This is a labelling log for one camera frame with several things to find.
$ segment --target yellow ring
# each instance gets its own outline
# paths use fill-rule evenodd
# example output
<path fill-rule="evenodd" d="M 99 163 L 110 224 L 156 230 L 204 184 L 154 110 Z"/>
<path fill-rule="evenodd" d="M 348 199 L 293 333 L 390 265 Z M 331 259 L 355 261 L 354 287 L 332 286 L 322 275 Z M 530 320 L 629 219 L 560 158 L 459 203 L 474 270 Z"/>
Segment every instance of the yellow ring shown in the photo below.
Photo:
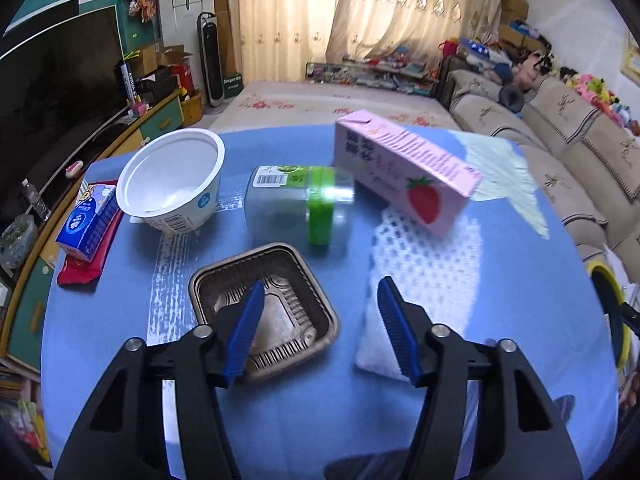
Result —
<path fill-rule="evenodd" d="M 593 261 L 586 264 L 586 269 L 589 277 L 593 274 L 594 270 L 598 270 L 609 282 L 609 285 L 616 293 L 616 299 L 619 304 L 624 303 L 625 297 L 622 293 L 622 288 L 616 280 L 615 274 L 609 267 L 602 262 Z M 626 361 L 629 359 L 629 352 L 631 350 L 631 329 L 623 322 L 622 323 L 622 352 L 620 352 L 620 360 L 616 363 L 616 370 L 621 372 L 625 367 Z"/>

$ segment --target red packet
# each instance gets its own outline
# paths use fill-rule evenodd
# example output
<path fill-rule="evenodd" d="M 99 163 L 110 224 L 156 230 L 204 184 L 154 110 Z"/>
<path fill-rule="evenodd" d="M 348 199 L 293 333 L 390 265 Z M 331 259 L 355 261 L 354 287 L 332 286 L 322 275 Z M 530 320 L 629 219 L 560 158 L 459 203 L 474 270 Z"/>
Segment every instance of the red packet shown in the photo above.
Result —
<path fill-rule="evenodd" d="M 92 182 L 92 184 L 117 184 L 117 180 L 105 180 L 102 182 Z M 104 263 L 116 234 L 120 220 L 122 220 L 123 212 L 118 209 L 117 213 L 111 219 L 107 230 L 104 232 L 102 241 L 98 246 L 94 259 L 91 262 L 84 262 L 67 255 L 62 270 L 58 273 L 58 285 L 85 284 L 92 282 L 100 277 L 104 269 Z"/>

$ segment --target pink box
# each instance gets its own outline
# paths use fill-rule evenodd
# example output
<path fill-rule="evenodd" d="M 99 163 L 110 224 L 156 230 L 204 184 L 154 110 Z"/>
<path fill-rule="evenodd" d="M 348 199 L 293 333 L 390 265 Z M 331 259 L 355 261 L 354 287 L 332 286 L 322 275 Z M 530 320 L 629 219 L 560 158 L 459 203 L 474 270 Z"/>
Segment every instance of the pink box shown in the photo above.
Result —
<path fill-rule="evenodd" d="M 335 122 L 334 164 L 438 236 L 482 179 L 463 160 L 366 110 Z"/>

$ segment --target beige sofa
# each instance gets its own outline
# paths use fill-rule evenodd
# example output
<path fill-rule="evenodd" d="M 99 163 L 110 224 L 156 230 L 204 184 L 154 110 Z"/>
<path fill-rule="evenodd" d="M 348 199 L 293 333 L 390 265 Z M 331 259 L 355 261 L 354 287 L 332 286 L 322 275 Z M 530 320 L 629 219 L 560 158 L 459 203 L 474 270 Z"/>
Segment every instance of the beige sofa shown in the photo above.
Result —
<path fill-rule="evenodd" d="M 450 113 L 463 130 L 517 142 L 529 170 L 572 236 L 583 261 L 608 245 L 640 282 L 640 146 L 630 134 L 553 77 L 525 95 L 522 119 L 497 103 L 499 86 L 466 70 Z"/>

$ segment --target plastic bottle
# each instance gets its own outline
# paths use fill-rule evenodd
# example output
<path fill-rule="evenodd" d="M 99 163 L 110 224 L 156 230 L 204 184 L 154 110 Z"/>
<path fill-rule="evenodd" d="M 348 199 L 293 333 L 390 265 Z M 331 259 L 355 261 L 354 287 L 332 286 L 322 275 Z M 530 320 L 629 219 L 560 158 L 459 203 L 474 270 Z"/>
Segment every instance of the plastic bottle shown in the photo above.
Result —
<path fill-rule="evenodd" d="M 259 166 L 244 196 L 244 216 L 256 241 L 298 248 L 343 246 L 351 235 L 353 177 L 322 166 Z"/>
<path fill-rule="evenodd" d="M 49 220 L 49 217 L 51 216 L 51 209 L 49 209 L 44 203 L 44 200 L 38 193 L 35 186 L 30 184 L 26 178 L 22 181 L 22 193 L 27 197 L 27 200 L 31 203 L 33 210 L 38 214 L 38 216 L 45 222 Z"/>

